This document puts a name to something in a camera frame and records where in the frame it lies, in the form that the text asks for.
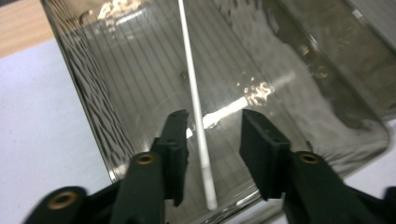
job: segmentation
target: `wooden surface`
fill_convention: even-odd
[[[0,7],[0,58],[53,38],[39,0]]]

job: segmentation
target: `white rod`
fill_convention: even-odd
[[[201,103],[199,100],[197,80],[195,78],[194,62],[192,60],[189,30],[187,29],[186,12],[184,11],[183,0],[178,0],[180,9],[181,28],[183,30],[184,48],[186,49],[187,67],[189,70],[189,80],[191,88],[192,107],[194,108],[195,125],[197,130],[198,148],[201,161],[202,179],[206,196],[206,207],[214,210],[218,207],[216,199],[215,185],[213,183],[212,170],[210,168],[209,153],[205,137],[204,124],[202,120]]]

